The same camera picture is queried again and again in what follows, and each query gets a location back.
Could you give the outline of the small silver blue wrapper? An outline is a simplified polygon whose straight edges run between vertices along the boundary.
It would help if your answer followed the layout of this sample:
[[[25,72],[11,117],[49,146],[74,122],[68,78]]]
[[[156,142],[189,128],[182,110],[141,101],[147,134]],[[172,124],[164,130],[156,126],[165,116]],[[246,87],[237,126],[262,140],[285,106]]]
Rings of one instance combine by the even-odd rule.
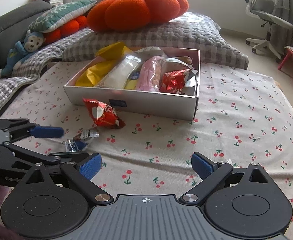
[[[89,144],[99,138],[99,131],[96,128],[82,130],[72,139],[67,139],[63,142],[66,152],[85,151]]]

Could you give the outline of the grey checked quilted cushion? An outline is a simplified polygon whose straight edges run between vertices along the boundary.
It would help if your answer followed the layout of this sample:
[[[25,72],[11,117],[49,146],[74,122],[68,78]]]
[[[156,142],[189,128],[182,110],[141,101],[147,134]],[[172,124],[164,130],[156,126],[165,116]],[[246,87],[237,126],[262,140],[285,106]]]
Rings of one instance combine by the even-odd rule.
[[[193,12],[165,24],[151,25],[127,33],[90,32],[63,51],[63,61],[86,61],[95,57],[98,50],[124,42],[127,47],[171,47],[200,51],[201,62],[222,64],[247,69],[248,56],[232,47],[220,35],[220,26],[210,17]]]

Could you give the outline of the grey checked sofa cover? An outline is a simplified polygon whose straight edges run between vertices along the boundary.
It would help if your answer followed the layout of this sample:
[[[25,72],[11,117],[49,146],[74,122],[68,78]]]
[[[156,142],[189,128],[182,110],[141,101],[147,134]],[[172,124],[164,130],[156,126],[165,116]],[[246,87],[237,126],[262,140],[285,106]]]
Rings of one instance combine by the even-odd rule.
[[[35,83],[48,63],[62,61],[64,51],[91,32],[91,29],[85,28],[45,46],[27,59],[18,70],[13,71],[11,77],[0,79],[0,110],[21,87]]]

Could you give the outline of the grey office chair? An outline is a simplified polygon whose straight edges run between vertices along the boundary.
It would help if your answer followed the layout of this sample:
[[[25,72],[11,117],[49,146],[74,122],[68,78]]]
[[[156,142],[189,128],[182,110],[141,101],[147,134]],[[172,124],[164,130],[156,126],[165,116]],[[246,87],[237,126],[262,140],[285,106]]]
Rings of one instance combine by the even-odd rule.
[[[247,3],[246,6],[246,14],[253,18],[259,18],[264,21],[264,24],[261,26],[264,27],[267,23],[269,24],[269,28],[264,39],[254,39],[254,38],[247,38],[246,44],[250,45],[251,43],[254,44],[252,47],[252,52],[256,53],[257,50],[263,51],[263,49],[268,49],[274,56],[275,61],[280,63],[282,60],[282,55],[277,52],[274,46],[271,44],[271,30],[272,25],[277,25],[278,27],[282,27],[285,30],[292,31],[293,25],[283,20],[282,18],[275,16],[272,12],[275,9],[275,3],[273,0],[245,0]]]

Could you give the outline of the brown bread snack packet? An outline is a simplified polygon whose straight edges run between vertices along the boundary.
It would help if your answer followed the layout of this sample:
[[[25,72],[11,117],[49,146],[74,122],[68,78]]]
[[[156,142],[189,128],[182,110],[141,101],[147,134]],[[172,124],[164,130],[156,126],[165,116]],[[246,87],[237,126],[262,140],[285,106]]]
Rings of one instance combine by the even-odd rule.
[[[191,65],[193,60],[189,56],[177,56],[175,59],[180,60],[186,64]]]

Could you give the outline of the small orange pumpkin cushion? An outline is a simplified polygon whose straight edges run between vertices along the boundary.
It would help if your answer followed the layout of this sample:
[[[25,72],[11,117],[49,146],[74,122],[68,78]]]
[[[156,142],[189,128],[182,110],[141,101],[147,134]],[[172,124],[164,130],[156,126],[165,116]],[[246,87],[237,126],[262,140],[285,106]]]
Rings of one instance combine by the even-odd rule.
[[[75,19],[70,20],[50,33],[43,33],[45,38],[44,45],[59,41],[64,37],[68,37],[77,31],[84,29],[85,27],[87,27],[87,18],[86,16],[81,15]]]

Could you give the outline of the large yellow snack bag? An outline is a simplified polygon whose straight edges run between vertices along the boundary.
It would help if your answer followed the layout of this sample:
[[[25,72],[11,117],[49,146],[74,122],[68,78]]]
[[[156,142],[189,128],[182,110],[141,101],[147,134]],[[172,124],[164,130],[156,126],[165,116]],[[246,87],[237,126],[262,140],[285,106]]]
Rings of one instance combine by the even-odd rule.
[[[91,64],[89,68],[76,80],[76,87],[94,87],[117,64],[117,60],[102,61]]]

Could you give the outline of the cherry print cloth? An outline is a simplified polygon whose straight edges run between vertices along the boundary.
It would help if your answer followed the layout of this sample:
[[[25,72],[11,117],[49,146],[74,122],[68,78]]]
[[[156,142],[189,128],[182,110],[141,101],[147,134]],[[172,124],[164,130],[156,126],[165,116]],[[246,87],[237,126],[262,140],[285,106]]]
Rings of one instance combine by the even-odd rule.
[[[101,100],[88,109],[73,105],[62,87],[69,64],[54,66],[4,111],[4,118],[29,118],[60,126],[71,139],[108,113],[125,123],[99,128],[88,150],[102,155],[94,182],[108,193],[178,193],[200,183],[191,155],[200,152],[234,167],[260,163],[293,206],[293,109],[272,78],[206,64],[193,120],[113,110]],[[286,232],[293,239],[293,217]]]

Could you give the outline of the dark grey sofa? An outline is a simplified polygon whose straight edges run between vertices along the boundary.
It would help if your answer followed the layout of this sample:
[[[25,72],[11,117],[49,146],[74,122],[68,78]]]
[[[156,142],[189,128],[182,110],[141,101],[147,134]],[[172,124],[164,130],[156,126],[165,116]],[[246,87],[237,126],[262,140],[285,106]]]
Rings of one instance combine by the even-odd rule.
[[[24,40],[29,25],[50,9],[49,3],[36,0],[0,16],[0,69],[6,66],[9,50]]]

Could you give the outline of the blue monkey plush toy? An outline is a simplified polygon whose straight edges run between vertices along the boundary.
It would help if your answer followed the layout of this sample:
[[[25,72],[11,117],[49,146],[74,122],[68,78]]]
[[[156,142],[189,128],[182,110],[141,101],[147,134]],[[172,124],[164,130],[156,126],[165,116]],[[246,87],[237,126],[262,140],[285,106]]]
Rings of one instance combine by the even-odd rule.
[[[21,65],[34,55],[45,42],[42,33],[30,30],[27,31],[23,42],[16,42],[14,48],[10,49],[7,56],[7,64],[0,69],[0,79],[10,77],[14,70],[18,70]]]

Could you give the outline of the white text snack packet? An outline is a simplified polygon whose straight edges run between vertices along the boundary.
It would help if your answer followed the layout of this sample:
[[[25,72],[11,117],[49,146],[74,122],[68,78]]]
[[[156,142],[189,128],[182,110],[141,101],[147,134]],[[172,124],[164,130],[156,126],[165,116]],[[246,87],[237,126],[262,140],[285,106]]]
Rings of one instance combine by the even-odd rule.
[[[162,63],[161,72],[162,73],[168,73],[178,70],[185,70],[189,69],[189,64],[175,58],[167,58]]]

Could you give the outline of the orange pumpkin plush cushion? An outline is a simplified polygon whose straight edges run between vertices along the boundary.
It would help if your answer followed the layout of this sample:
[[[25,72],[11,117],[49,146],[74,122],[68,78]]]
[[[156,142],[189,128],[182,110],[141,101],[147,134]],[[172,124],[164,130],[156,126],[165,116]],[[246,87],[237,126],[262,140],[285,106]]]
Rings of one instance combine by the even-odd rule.
[[[96,32],[133,31],[167,23],[188,9],[187,0],[103,0],[88,13],[87,26]]]

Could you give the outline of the pink snack packet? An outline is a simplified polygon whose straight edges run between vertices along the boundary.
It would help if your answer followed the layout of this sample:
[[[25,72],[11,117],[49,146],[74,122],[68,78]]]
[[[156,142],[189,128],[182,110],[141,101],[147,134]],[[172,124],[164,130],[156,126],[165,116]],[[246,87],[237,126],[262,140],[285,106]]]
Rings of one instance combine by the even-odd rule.
[[[160,56],[154,56],[143,63],[136,90],[146,92],[158,92],[161,74],[161,59]]]

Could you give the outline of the green snowflake pillow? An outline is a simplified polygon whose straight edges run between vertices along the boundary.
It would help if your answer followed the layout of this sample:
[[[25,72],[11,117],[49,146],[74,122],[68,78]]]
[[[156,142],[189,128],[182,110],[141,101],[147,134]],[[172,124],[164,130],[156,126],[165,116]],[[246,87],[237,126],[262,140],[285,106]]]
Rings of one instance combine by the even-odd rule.
[[[96,3],[96,0],[81,0],[57,5],[34,20],[28,30],[50,33],[70,20],[87,13]]]

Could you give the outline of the clear white rice cracker packet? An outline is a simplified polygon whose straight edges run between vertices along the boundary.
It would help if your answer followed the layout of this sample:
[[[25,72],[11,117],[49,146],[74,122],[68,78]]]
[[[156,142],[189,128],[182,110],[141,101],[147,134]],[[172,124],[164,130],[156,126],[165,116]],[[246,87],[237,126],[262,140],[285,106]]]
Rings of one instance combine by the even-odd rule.
[[[131,73],[142,64],[143,60],[141,58],[127,54],[95,87],[123,89]]]

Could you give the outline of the yellow blue snack packet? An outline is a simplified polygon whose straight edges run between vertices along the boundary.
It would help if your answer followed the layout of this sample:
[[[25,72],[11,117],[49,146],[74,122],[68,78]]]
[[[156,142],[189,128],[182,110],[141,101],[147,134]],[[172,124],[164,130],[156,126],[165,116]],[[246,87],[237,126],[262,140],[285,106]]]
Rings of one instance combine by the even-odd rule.
[[[124,89],[135,90],[136,85],[138,83],[139,76],[140,76],[140,71],[138,71],[138,70],[133,71],[130,74]]]

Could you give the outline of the red snack packet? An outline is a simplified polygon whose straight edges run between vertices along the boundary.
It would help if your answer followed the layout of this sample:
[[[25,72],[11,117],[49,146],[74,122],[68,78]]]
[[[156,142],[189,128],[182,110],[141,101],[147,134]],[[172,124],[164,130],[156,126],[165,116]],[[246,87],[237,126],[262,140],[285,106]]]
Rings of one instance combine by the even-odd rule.
[[[162,76],[161,93],[182,94],[183,88],[190,74],[190,69],[176,70],[164,73]]]
[[[83,98],[83,103],[96,126],[108,129],[121,129],[125,126],[116,110],[107,103],[86,98]]]

